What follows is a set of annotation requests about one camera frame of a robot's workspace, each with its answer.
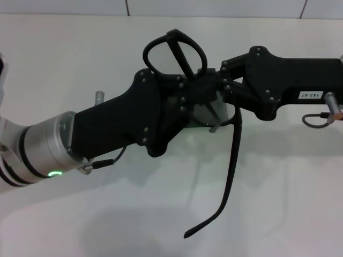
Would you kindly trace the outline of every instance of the green led light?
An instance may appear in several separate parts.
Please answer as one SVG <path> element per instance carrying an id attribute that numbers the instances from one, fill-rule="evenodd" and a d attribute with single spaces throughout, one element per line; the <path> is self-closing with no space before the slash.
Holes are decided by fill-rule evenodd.
<path id="1" fill-rule="evenodd" d="M 59 176 L 59 175 L 62 175 L 62 174 L 63 174 L 63 172 L 58 171 L 58 170 L 54 170 L 54 171 L 50 172 L 50 173 L 48 174 L 48 176 L 49 176 L 49 177 L 55 177 L 55 176 Z"/>

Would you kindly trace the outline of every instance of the white label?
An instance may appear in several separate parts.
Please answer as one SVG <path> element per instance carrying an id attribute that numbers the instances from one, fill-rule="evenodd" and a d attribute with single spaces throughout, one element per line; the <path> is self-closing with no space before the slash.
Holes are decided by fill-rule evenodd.
<path id="1" fill-rule="evenodd" d="M 300 91 L 299 99 L 321 99 L 323 91 Z"/>

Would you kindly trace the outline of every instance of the black ring band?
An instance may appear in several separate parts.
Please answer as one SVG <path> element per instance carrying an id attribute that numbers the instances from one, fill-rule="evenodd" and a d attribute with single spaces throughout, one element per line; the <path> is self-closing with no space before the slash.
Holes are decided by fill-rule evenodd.
<path id="1" fill-rule="evenodd" d="M 24 187 L 22 185 L 17 185 L 16 183 L 10 181 L 8 177 L 4 174 L 3 170 L 0 168 L 0 177 L 9 185 L 15 186 L 15 187 Z"/>
<path id="2" fill-rule="evenodd" d="M 50 178 L 48 176 L 44 176 L 43 174 L 40 174 L 38 171 L 36 171 L 36 169 L 31 165 L 30 161 L 28 160 L 26 153 L 25 153 L 25 147 L 24 147 L 24 140 L 25 140 L 25 135 L 26 132 L 28 131 L 30 127 L 27 127 L 26 129 L 24 129 L 24 131 L 21 133 L 20 135 L 20 139 L 19 139 L 19 152 L 21 155 L 21 158 L 23 160 L 23 163 L 25 164 L 25 166 L 28 168 L 28 170 L 35 176 L 40 177 L 40 178 Z"/>
<path id="3" fill-rule="evenodd" d="M 26 185 L 32 185 L 34 184 L 33 182 L 28 182 L 28 181 L 25 181 L 23 180 L 22 178 L 20 178 L 15 172 L 14 170 L 12 169 L 12 167 L 8 166 L 8 164 L 4 161 L 4 165 L 5 165 L 5 168 L 7 170 L 7 172 L 11 175 L 11 177 L 13 179 L 15 179 L 16 181 L 18 181 L 19 183 L 22 183 L 22 184 L 26 184 Z"/>

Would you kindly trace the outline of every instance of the white table surface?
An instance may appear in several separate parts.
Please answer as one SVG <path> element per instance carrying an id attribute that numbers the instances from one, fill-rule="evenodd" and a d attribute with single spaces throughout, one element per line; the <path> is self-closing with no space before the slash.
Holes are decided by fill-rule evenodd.
<path id="1" fill-rule="evenodd" d="M 9 63 L 0 114 L 31 125 L 92 106 L 96 90 L 118 96 L 145 67 L 143 48 L 173 28 L 217 69 L 254 45 L 282 57 L 343 53 L 343 21 L 334 20 L 0 15 Z M 272 122 L 244 111 L 225 211 L 189 239 L 183 233 L 221 201 L 232 127 L 184 130 L 160 158 L 129 146 L 89 176 L 73 170 L 11 191 L 0 182 L 0 256 L 341 256 L 343 124 L 301 123 L 320 111 L 287 106 Z"/>

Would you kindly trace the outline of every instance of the silver cylindrical joint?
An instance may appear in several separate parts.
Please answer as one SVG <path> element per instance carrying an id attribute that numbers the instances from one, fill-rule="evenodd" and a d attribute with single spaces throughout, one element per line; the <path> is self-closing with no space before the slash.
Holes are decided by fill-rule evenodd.
<path id="1" fill-rule="evenodd" d="M 83 158 L 70 149 L 74 113 L 66 112 L 31 126 L 24 138 L 24 150 L 32 168 L 51 177 L 82 165 Z"/>

